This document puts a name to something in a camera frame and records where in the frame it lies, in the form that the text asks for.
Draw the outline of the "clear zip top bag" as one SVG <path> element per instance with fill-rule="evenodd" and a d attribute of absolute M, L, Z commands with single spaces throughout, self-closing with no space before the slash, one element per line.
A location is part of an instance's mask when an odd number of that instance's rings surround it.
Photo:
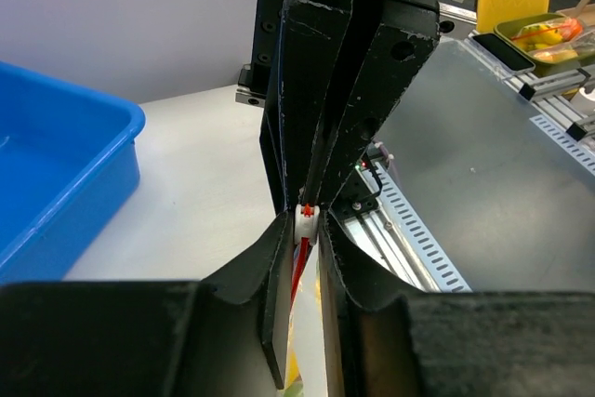
<path fill-rule="evenodd" d="M 327 394 L 324 328 L 318 262 L 320 208 L 297 205 L 293 231 L 287 367 L 281 396 Z"/>

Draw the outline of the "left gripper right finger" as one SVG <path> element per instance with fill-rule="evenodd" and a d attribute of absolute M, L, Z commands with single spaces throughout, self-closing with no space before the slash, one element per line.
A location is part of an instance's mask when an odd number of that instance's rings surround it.
<path fill-rule="evenodd" d="M 420 291 L 355 244 L 331 213 L 319 229 L 330 396 L 421 396 L 407 300 Z"/>

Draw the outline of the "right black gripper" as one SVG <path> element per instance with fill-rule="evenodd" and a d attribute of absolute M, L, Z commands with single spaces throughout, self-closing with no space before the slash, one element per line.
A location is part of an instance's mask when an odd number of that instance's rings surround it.
<path fill-rule="evenodd" d="M 265 103 L 259 142 L 277 211 L 334 201 L 439 41 L 435 1 L 428 7 L 380 1 L 358 39 L 363 55 L 349 58 L 355 74 L 347 78 L 337 129 L 327 92 L 353 0 L 284 0 L 271 69 L 282 2 L 257 0 L 251 59 L 235 97 L 256 107 Z"/>

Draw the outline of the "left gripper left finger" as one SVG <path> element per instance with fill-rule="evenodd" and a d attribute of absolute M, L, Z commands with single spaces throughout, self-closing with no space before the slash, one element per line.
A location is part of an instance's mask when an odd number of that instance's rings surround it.
<path fill-rule="evenodd" d="M 204 280 L 200 390 L 284 387 L 293 251 L 293 218 L 283 212 Z"/>

